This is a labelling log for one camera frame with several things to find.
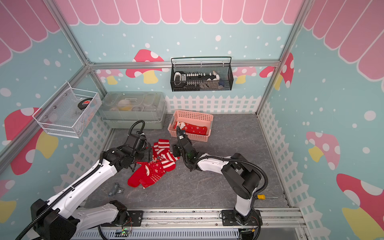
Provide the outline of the red white striped sock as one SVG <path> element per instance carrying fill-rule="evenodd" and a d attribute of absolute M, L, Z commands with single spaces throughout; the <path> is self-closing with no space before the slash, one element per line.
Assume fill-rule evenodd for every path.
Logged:
<path fill-rule="evenodd" d="M 175 157 L 171 152 L 169 140 L 159 139 L 153 146 L 155 166 L 164 172 L 171 172 L 176 168 L 176 162 L 180 157 Z"/>

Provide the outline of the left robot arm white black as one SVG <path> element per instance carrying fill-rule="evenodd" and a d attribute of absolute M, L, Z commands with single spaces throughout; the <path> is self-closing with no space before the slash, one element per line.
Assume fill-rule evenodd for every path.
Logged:
<path fill-rule="evenodd" d="M 133 128 L 125 143 L 102 151 L 99 160 L 79 179 L 60 193 L 44 201 L 37 200 L 31 206 L 32 221 L 17 236 L 21 240 L 34 230 L 39 240 L 69 240 L 75 234 L 102 224 L 124 227 L 133 219 L 125 205 L 111 201 L 101 207 L 80 210 L 80 204 L 105 181 L 123 169 L 133 169 L 144 157 L 152 157 L 152 148 L 141 128 Z"/>

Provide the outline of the red Santa sock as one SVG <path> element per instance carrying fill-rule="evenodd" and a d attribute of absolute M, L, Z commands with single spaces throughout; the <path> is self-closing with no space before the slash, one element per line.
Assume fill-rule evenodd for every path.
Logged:
<path fill-rule="evenodd" d="M 207 127 L 201 127 L 180 121 L 177 121 L 175 123 L 174 129 L 177 130 L 177 128 L 180 128 L 180 130 L 185 131 L 188 134 L 195 134 L 201 136 L 206 136 L 208 131 Z"/>

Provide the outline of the red sock white lettering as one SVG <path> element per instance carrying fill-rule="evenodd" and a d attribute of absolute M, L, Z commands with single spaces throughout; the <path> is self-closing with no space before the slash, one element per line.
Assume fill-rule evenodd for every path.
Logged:
<path fill-rule="evenodd" d="M 159 163 L 139 162 L 141 165 L 133 175 L 128 179 L 127 184 L 132 188 L 137 188 L 142 185 L 143 188 L 148 188 L 160 180 L 166 171 Z"/>

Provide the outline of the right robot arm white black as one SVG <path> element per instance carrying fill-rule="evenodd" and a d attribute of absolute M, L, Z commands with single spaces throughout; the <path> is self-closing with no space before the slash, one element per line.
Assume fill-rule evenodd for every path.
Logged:
<path fill-rule="evenodd" d="M 237 195 L 233 213 L 229 219 L 234 219 L 239 225 L 248 225 L 252 220 L 261 223 L 256 216 L 254 203 L 259 193 L 264 191 L 269 179 L 259 166 L 246 160 L 241 154 L 235 153 L 230 157 L 219 157 L 208 153 L 198 152 L 188 135 L 177 127 L 177 144 L 173 145 L 174 156 L 182 157 L 185 166 L 192 171 L 213 172 L 221 174 Z"/>

